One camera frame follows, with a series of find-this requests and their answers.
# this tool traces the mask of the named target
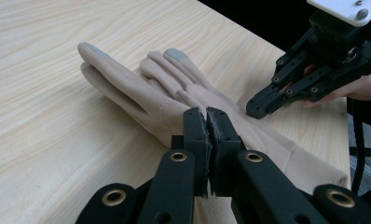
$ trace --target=person's hand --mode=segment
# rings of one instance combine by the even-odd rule
[[[355,100],[371,101],[371,75],[362,76],[352,83],[332,91],[328,95],[324,96],[320,101],[304,101],[303,105],[305,107],[312,107],[333,101],[339,97],[350,97]]]

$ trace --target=wooden table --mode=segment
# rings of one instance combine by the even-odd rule
[[[283,55],[198,1],[0,1],[1,224],[74,223],[96,190],[139,187],[168,150],[84,79],[81,42],[129,69],[181,49],[243,107]],[[349,173],[343,99],[293,103],[264,122]]]

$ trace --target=glove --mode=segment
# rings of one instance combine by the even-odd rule
[[[156,90],[182,104],[198,106],[202,112],[208,106],[226,111],[246,147],[267,154],[298,189],[312,194],[314,188],[322,184],[347,186],[348,176],[344,172],[310,154],[261,120],[246,115],[216,90],[182,51],[167,49],[163,54],[151,51],[142,60],[140,69]]]
[[[164,146],[170,147],[172,135],[183,134],[183,113],[190,108],[188,105],[157,91],[142,76],[91,44],[81,43],[77,49],[85,61],[81,71],[86,80],[120,105]]]

